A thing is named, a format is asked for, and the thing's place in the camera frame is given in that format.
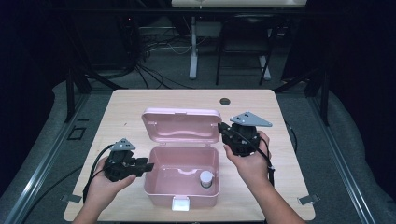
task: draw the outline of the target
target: black cable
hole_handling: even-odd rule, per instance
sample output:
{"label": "black cable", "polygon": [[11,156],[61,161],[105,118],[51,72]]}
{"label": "black cable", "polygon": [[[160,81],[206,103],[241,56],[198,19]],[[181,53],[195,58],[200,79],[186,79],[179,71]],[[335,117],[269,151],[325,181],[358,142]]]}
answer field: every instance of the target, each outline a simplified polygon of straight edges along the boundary
{"label": "black cable", "polygon": [[95,169],[96,169],[96,165],[97,165],[97,163],[99,162],[99,159],[102,157],[102,155],[109,149],[109,148],[111,148],[112,146],[114,146],[114,144],[111,144],[111,145],[108,145],[107,147],[105,147],[104,149],[102,149],[102,151],[99,153],[99,155],[96,157],[96,159],[95,159],[95,161],[94,161],[94,163],[93,163],[93,165],[92,165],[92,168],[91,168],[91,172],[90,172],[90,176],[89,176],[89,178],[88,178],[88,182],[87,182],[87,184],[85,185],[85,187],[84,187],[84,190],[82,191],[82,201],[85,203],[85,199],[87,199],[87,195],[88,195],[88,190],[89,190],[89,188],[90,188],[90,184],[91,184],[91,182],[92,182],[92,179],[99,173],[96,173],[95,175],[93,174],[94,172],[95,172]]}
{"label": "black cable", "polygon": [[[157,39],[157,35],[143,35],[143,36],[142,36],[142,38],[146,38],[146,37],[148,37],[147,40],[145,40],[145,39],[142,40],[142,43],[143,43],[143,45],[145,46],[145,47],[143,47],[143,50],[142,50],[142,51],[143,51],[143,52],[142,52],[142,56],[143,56],[144,60],[146,60],[146,59],[149,57],[150,51],[153,50],[153,49],[156,49],[158,46],[160,46],[160,45],[169,45],[169,44],[171,44],[172,42],[174,42],[175,40],[178,40],[177,42],[180,42],[180,41],[179,41],[180,39],[184,39],[183,36],[173,36],[173,37],[171,37],[171,38],[169,38],[169,39],[165,39],[165,40],[163,40],[163,41],[161,41],[161,42],[160,42],[160,41],[157,41],[157,42],[155,43],[155,41],[156,41],[156,39]],[[152,42],[154,42],[154,45],[147,47],[147,44],[152,43]],[[117,78],[117,77],[124,77],[124,76],[130,74],[131,72],[133,72],[134,69],[136,69],[136,67],[137,67],[137,64],[136,64],[136,63],[132,63],[130,66],[126,67],[125,69],[123,69],[122,71],[120,71],[120,72],[117,73],[117,74],[112,74],[112,75],[101,75],[101,77],[104,77],[104,78],[106,78],[106,79],[112,79],[112,78]],[[87,69],[84,69],[84,68],[82,68],[82,67],[80,67],[79,69],[81,69],[81,70],[83,70],[85,73],[89,74],[89,73],[87,72]]]}
{"label": "black cable", "polygon": [[[140,76],[142,76],[142,77],[143,77],[143,74],[141,73],[141,70],[140,70],[140,69],[143,70],[143,71],[145,71],[148,75],[152,76],[154,79],[156,79],[156,80],[160,83],[160,86],[157,87],[157,89],[159,89],[162,85],[164,85],[166,89],[172,90],[171,87],[169,87],[169,86],[167,86],[167,85],[165,85],[165,84],[163,83],[163,80],[164,80],[164,79],[166,79],[166,80],[168,80],[168,81],[170,81],[170,82],[172,82],[172,83],[175,83],[175,84],[177,84],[178,86],[184,87],[184,88],[186,88],[186,89],[192,89],[192,90],[194,89],[193,87],[189,87],[189,86],[183,85],[183,84],[181,84],[181,83],[175,82],[174,80],[172,80],[172,79],[170,79],[170,78],[168,78],[168,77],[165,77],[165,76],[161,75],[158,71],[156,71],[156,70],[154,70],[154,69],[151,69],[151,68],[148,68],[148,67],[142,65],[141,63],[138,63],[138,64],[137,64],[137,67],[136,67],[136,71],[137,71],[137,72],[140,74]],[[147,81],[146,81],[145,79],[144,79],[144,81],[146,82],[146,87],[149,88],[149,85],[147,84]]]}
{"label": "black cable", "polygon": [[37,200],[35,200],[35,203],[30,207],[29,211],[26,213],[25,217],[23,218],[22,223],[25,223],[26,219],[29,217],[29,215],[32,213],[32,211],[35,209],[35,207],[38,205],[39,202],[51,191],[53,190],[56,186],[58,186],[62,181],[64,181],[67,177],[75,173],[77,170],[81,169],[82,165],[79,166],[78,168],[74,169],[71,171],[69,174],[65,175],[62,177],[60,180],[58,180],[55,184],[53,184],[49,189],[47,189]]}
{"label": "black cable", "polygon": [[285,121],[285,124],[286,124],[286,126],[290,129],[291,134],[293,135],[293,138],[294,138],[294,153],[297,153],[297,146],[298,146],[298,143],[297,143],[297,135],[296,135],[296,133],[294,132],[294,129],[288,124],[287,121]]}
{"label": "black cable", "polygon": [[273,166],[273,164],[271,163],[271,160],[270,160],[270,148],[269,148],[269,146],[268,146],[268,143],[263,139],[263,138],[261,138],[260,137],[260,139],[264,142],[264,144],[265,144],[265,146],[267,147],[267,154],[268,154],[268,156],[267,155],[265,155],[265,153],[259,148],[259,147],[256,147],[255,145],[253,145],[251,142],[250,142],[250,140],[248,140],[244,135],[242,135],[241,133],[239,133],[239,132],[236,132],[236,131],[234,131],[234,130],[232,130],[232,129],[230,129],[230,130],[228,130],[228,131],[231,131],[231,132],[233,132],[233,133],[236,133],[237,135],[239,135],[242,139],[244,139],[247,143],[249,143],[252,147],[254,147],[255,149],[256,149],[256,151],[258,151],[263,157],[264,157],[264,159],[267,161],[267,168],[268,168],[268,178],[269,178],[269,181],[270,181],[270,183],[272,184],[272,186],[275,186],[275,180],[274,180],[274,171],[275,171],[275,167]]}
{"label": "black cable", "polygon": [[138,65],[138,66],[136,67],[135,70],[136,70],[136,72],[142,77],[143,81],[144,81],[145,84],[146,84],[146,88],[149,90],[149,84],[148,84],[148,82],[146,81],[145,77],[143,76],[142,72],[140,71],[140,65]]}
{"label": "black cable", "polygon": [[94,179],[99,173],[101,173],[101,172],[107,170],[108,168],[111,168],[111,167],[114,166],[115,164],[116,164],[116,163],[111,163],[110,165],[104,167],[102,170],[96,172],[96,174],[94,174],[94,175],[92,176],[92,179]]}
{"label": "black cable", "polygon": [[178,42],[190,43],[190,41],[187,40],[187,38],[182,37],[182,36],[173,36],[173,37],[170,37],[168,39],[161,40],[161,41],[157,41],[157,36],[156,35],[148,35],[148,36],[145,36],[145,37],[150,37],[150,36],[155,36],[155,37],[151,38],[151,41],[149,39],[144,41],[144,42],[146,42],[146,43],[143,43],[143,44],[146,45],[144,47],[144,49],[155,49],[152,46],[156,46],[157,47],[157,46],[160,46],[160,45],[168,45],[168,44],[172,44],[172,43],[176,44]]}

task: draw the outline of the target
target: round hole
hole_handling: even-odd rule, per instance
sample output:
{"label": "round hole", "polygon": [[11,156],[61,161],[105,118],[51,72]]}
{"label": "round hole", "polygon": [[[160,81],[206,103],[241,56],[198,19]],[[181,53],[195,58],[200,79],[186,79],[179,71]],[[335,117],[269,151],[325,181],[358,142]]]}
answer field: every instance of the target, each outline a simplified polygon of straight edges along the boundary
{"label": "round hole", "polygon": [[228,99],[228,98],[221,98],[221,99],[220,99],[220,103],[221,103],[222,105],[229,105],[229,104],[231,103],[231,101],[230,101],[230,99]]}

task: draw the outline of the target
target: cable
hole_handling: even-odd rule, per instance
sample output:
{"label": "cable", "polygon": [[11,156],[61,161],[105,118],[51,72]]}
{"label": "cable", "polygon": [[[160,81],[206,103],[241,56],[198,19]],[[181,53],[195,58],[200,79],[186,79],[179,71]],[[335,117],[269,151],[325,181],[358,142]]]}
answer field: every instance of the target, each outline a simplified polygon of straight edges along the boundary
{"label": "cable", "polygon": [[[144,71],[144,72],[146,72],[149,76],[151,76],[151,77],[153,77],[155,80],[157,80],[157,81],[160,83],[160,85],[157,87],[157,89],[159,89],[162,85],[164,85],[164,87],[165,87],[166,89],[172,90],[171,87],[169,87],[169,86],[167,86],[166,84],[163,83],[163,80],[164,80],[164,79],[166,79],[166,80],[168,80],[168,81],[170,81],[170,82],[172,82],[172,83],[175,83],[175,84],[177,84],[178,86],[184,87],[184,88],[186,88],[186,89],[194,89],[193,87],[189,87],[189,86],[180,84],[180,83],[175,82],[174,80],[172,80],[172,79],[170,79],[170,78],[168,78],[168,77],[164,77],[164,76],[161,75],[158,71],[156,71],[156,70],[154,70],[154,69],[151,69],[151,68],[147,68],[147,67],[144,66],[141,62],[139,62],[139,63],[137,64],[135,70],[136,70],[136,72],[139,73],[139,75],[140,75],[142,78],[144,78],[144,77],[143,77],[143,73],[142,73],[142,71]],[[145,83],[146,83],[146,87],[149,89],[149,84],[147,83],[147,81],[146,81],[145,79],[144,79],[144,81],[145,81]]]}
{"label": "cable", "polygon": [[62,181],[64,181],[67,177],[75,173],[77,170],[81,169],[82,165],[79,166],[78,168],[74,169],[71,171],[69,174],[65,175],[62,177],[60,180],[58,180],[55,184],[53,184],[49,189],[47,189],[36,201],[35,203],[30,207],[29,211],[27,212],[26,216],[23,218],[22,223],[25,223],[26,219],[29,217],[29,215],[32,213],[32,211],[35,209],[35,207],[38,205],[39,202],[51,191],[53,190],[56,186],[58,186]]}
{"label": "cable", "polygon": [[287,121],[285,121],[285,124],[286,124],[286,127],[288,127],[289,129],[290,129],[290,131],[291,131],[291,134],[293,135],[293,138],[294,138],[294,153],[297,153],[297,135],[296,135],[296,133],[294,132],[294,129],[288,124],[288,122]]}
{"label": "cable", "polygon": [[263,138],[261,138],[260,137],[260,139],[264,142],[264,144],[265,144],[265,146],[267,147],[267,155],[265,155],[265,153],[259,148],[259,147],[256,147],[256,146],[254,146],[251,142],[250,142],[250,140],[248,140],[244,135],[242,135],[241,133],[239,133],[239,132],[236,132],[236,131],[234,131],[234,130],[232,130],[232,129],[230,129],[230,130],[228,130],[228,131],[231,131],[231,132],[233,132],[233,133],[236,133],[237,135],[239,135],[242,139],[244,139],[247,143],[249,143],[252,147],[254,147],[255,149],[256,149],[256,151],[258,151],[263,157],[264,157],[264,159],[267,161],[267,167],[268,167],[268,178],[269,178],[269,181],[270,181],[270,183],[272,184],[272,186],[275,186],[275,180],[274,180],[274,171],[275,171],[275,167],[273,166],[273,164],[271,163],[271,160],[270,160],[270,158],[269,158],[269,155],[270,155],[270,148],[269,148],[269,146],[268,146],[268,143],[263,139]]}
{"label": "cable", "polygon": [[99,173],[101,173],[101,172],[107,170],[108,168],[111,168],[111,167],[114,166],[114,165],[115,165],[115,163],[112,163],[112,164],[110,164],[109,166],[104,167],[102,170],[96,172],[96,174],[94,174],[94,175],[92,176],[92,179],[94,179]]}
{"label": "cable", "polygon": [[99,162],[99,159],[102,157],[102,155],[112,146],[114,146],[114,144],[108,145],[107,147],[105,147],[104,149],[102,149],[102,151],[99,153],[99,155],[96,157],[92,168],[91,168],[91,172],[90,172],[90,176],[88,178],[88,182],[84,187],[84,190],[82,191],[82,201],[85,203],[85,199],[87,199],[87,194],[88,194],[88,189],[90,188],[90,184],[92,182],[92,179],[99,173],[96,173],[95,175],[93,174],[93,172],[95,172],[95,168],[97,163]]}
{"label": "cable", "polygon": [[[169,46],[169,48],[151,49],[150,51],[161,50],[161,49],[171,49],[171,50],[172,50],[174,53],[176,53],[176,54],[185,54],[185,53],[189,52],[190,49],[191,49],[191,47],[192,47],[192,45],[189,45],[188,47],[186,47],[186,46],[177,46],[177,47],[173,47],[173,46],[170,45],[170,44],[167,44],[167,45]],[[186,49],[186,50],[183,51],[183,52],[178,52],[178,51],[176,51],[175,49]]]}

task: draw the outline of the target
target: box latch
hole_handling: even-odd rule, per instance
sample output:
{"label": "box latch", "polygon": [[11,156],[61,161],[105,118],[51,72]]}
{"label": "box latch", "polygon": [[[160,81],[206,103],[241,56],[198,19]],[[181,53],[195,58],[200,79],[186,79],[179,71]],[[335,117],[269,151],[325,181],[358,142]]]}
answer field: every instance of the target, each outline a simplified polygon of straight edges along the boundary
{"label": "box latch", "polygon": [[172,211],[189,211],[190,199],[187,196],[175,196],[172,202]]}

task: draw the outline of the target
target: human hand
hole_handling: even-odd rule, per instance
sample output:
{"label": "human hand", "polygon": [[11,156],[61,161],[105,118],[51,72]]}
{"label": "human hand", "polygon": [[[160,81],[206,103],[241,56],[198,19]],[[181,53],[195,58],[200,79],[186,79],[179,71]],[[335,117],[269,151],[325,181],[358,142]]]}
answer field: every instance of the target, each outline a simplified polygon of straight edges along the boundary
{"label": "human hand", "polygon": [[[258,131],[260,137],[269,144],[270,138],[262,131]],[[259,153],[254,152],[246,157],[235,156],[231,148],[224,145],[227,158],[236,166],[239,175],[247,184],[248,188],[255,188],[262,184],[270,183],[268,180],[268,164],[265,158]],[[267,145],[261,140],[259,149],[271,159],[271,153],[267,150]]]}
{"label": "human hand", "polygon": [[87,199],[84,206],[90,207],[93,211],[99,212],[99,214],[108,207],[108,205],[114,200],[117,193],[131,185],[136,179],[136,175],[129,175],[126,178],[112,182],[105,177],[105,161],[107,157],[99,160],[95,175],[87,194]]}

